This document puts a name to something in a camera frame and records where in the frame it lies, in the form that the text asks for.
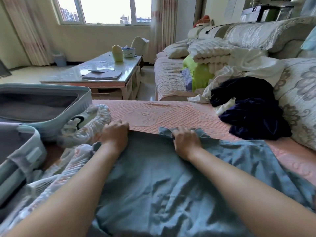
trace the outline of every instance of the pink mat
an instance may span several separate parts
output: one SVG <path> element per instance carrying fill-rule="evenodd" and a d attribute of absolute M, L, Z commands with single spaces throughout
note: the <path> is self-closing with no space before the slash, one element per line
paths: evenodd
<path fill-rule="evenodd" d="M 151 102 L 94 100 L 94 104 L 106 104 L 112 120 L 122 119 L 132 130 L 158 133 L 158 128 L 202 128 L 212 138 L 237 141 L 229 134 L 229 125 L 220 121 L 210 104 L 190 102 Z M 289 170 L 303 176 L 316 186 L 316 153 L 291 138 L 267 141 L 277 159 Z"/>

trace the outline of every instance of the person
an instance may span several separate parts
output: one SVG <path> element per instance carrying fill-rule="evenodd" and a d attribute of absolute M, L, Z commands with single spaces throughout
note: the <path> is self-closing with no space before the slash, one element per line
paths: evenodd
<path fill-rule="evenodd" d="M 14 227 L 7 237 L 85 236 L 102 188 L 116 159 L 127 146 L 128 123 L 105 125 L 100 149 L 40 207 Z M 219 190 L 255 236 L 316 236 L 316 215 L 246 172 L 201 147 L 194 131 L 173 132 L 177 154 L 192 163 Z"/>

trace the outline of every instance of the sheer curtain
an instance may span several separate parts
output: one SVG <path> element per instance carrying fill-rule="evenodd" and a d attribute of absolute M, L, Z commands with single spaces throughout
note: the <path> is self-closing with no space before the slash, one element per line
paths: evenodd
<path fill-rule="evenodd" d="M 53 63 L 43 18 L 33 0 L 3 0 L 22 45 L 34 66 Z"/>
<path fill-rule="evenodd" d="M 178 0 L 151 0 L 150 59 L 174 43 Z"/>

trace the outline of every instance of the suitcase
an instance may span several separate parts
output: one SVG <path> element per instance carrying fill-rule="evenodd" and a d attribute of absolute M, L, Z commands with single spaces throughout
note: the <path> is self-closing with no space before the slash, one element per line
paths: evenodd
<path fill-rule="evenodd" d="M 44 141 L 55 141 L 64 124 L 90 104 L 92 97 L 88 87 L 0 85 L 0 122 L 34 127 Z"/>
<path fill-rule="evenodd" d="M 46 158 L 39 132 L 18 123 L 0 123 L 0 206 Z"/>

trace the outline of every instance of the sky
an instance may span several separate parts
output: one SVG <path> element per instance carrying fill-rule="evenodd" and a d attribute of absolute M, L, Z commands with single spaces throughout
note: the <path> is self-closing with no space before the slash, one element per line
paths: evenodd
<path fill-rule="evenodd" d="M 60 7 L 77 12 L 74 0 L 58 0 Z M 119 24 L 122 15 L 131 19 L 130 0 L 81 0 L 86 23 Z M 151 16 L 151 0 L 135 0 L 136 16 Z"/>

